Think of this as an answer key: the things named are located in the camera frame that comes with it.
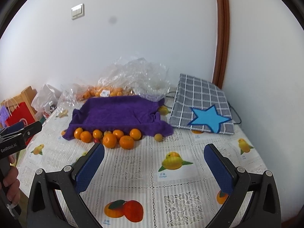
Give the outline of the person's left hand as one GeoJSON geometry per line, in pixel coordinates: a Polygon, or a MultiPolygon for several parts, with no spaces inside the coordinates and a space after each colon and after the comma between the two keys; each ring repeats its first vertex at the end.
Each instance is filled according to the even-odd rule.
{"type": "Polygon", "coordinates": [[[3,184],[8,187],[6,194],[7,199],[14,205],[18,205],[20,201],[20,182],[18,177],[18,169],[15,166],[10,166],[8,174],[3,179],[3,184]]]}

